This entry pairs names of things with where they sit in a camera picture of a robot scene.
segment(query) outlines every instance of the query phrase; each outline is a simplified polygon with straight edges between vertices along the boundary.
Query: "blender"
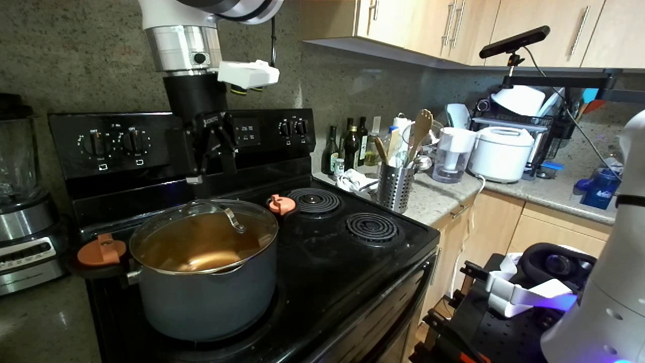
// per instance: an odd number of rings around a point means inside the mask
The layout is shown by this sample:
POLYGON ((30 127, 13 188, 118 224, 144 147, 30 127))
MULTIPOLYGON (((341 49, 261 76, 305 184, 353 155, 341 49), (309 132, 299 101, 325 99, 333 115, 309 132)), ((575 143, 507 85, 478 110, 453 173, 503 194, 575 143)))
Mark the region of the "blender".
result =
POLYGON ((38 181, 33 110, 0 94, 0 297, 63 276, 64 237, 38 181))

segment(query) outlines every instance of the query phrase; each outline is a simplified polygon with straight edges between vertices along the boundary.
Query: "pot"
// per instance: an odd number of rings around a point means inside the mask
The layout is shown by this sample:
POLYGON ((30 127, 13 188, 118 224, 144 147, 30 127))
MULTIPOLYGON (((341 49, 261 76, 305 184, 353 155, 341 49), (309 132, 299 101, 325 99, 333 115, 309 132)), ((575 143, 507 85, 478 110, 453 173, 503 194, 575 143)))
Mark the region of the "pot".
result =
POLYGON ((526 129, 485 127, 478 133, 467 172, 493 181, 522 179, 535 139, 526 129))
POLYGON ((277 289, 277 237, 270 212, 237 200, 199 200, 152 219, 129 241, 147 322, 182 342, 249 329, 277 289))

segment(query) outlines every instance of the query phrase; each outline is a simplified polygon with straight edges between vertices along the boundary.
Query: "oven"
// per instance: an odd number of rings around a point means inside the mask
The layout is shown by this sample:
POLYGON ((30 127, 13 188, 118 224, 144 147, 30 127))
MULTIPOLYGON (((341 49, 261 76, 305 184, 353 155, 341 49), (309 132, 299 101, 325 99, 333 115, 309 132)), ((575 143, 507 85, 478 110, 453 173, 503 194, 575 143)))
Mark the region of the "oven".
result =
POLYGON ((310 175, 310 110, 232 111, 234 161, 204 175, 174 170, 168 114, 51 115, 73 203, 70 268, 87 279, 103 361, 401 361, 434 267, 437 232, 310 175), (267 312, 222 342, 153 332, 123 265, 85 270, 74 248, 100 234, 128 241, 147 219, 202 198, 267 207, 296 200, 277 241, 267 312))

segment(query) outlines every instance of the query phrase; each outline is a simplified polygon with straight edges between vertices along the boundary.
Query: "granite countertop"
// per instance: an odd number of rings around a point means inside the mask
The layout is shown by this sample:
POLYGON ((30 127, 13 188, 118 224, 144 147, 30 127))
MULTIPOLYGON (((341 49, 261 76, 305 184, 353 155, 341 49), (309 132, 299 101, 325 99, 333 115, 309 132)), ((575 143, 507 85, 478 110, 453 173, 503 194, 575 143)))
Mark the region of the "granite countertop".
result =
MULTIPOLYGON (((519 184, 481 184, 463 175, 459 184, 439 184, 417 173, 412 186, 405 216, 434 224, 442 216, 461 207, 481 188, 550 206, 602 224, 612 224, 617 210, 596 210, 579 203, 571 194, 577 177, 522 179, 519 184)), ((100 345, 87 303, 85 280, 64 276, 60 280, 0 297, 0 361, 3 363, 100 363, 100 345)))

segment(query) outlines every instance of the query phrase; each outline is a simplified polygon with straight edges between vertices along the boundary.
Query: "burner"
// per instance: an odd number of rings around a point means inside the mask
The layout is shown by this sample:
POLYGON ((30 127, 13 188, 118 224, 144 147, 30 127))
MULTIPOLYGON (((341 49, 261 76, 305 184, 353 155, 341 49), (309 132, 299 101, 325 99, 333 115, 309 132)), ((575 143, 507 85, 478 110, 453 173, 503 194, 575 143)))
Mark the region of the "burner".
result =
POLYGON ((355 237, 370 243, 389 243, 399 232, 398 224, 392 219, 372 212, 346 216, 346 228, 355 237))
POLYGON ((288 196, 296 200, 296 207, 302 215, 327 215, 341 206, 341 200, 335 194, 318 188, 299 188, 288 196))

